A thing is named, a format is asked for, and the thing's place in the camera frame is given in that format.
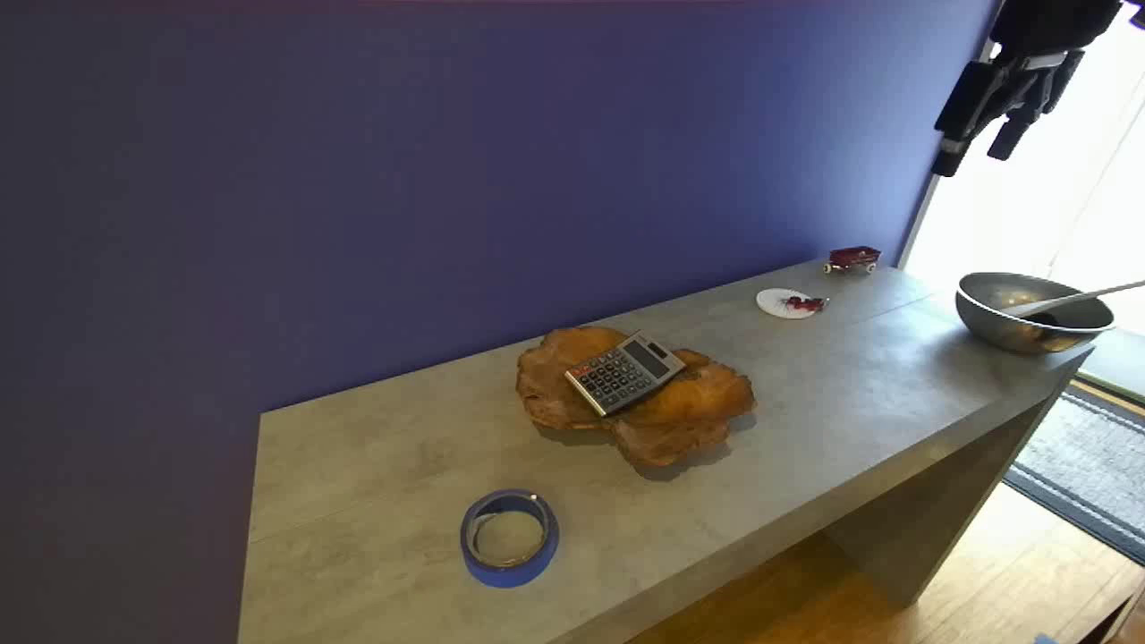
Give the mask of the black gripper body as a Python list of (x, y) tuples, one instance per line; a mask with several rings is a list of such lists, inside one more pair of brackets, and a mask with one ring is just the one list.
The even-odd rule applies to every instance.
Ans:
[(989, 56), (991, 67), (1010, 67), (1026, 56), (1057, 56), (1088, 48), (1117, 18), (1120, 0), (1006, 0)]

